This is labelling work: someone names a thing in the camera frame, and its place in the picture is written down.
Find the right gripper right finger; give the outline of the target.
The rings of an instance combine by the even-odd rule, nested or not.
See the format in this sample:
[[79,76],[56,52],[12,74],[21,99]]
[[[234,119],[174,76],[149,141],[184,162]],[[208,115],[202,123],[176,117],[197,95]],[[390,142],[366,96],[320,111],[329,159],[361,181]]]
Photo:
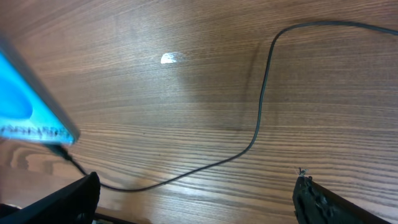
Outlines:
[[306,172],[299,170],[292,197],[299,224],[389,224],[317,184]]

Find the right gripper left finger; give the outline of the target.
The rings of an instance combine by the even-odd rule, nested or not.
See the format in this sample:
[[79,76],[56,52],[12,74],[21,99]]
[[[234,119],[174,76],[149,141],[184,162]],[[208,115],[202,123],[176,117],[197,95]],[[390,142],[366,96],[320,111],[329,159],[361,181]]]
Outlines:
[[91,224],[100,199],[96,172],[1,218],[2,224]]

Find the Galaxy S25 smartphone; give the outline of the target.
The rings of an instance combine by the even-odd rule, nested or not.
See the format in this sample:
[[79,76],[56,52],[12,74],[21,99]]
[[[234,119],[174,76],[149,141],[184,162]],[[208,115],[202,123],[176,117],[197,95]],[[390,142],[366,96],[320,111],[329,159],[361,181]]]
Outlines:
[[74,144],[80,131],[11,42],[1,37],[1,137]]

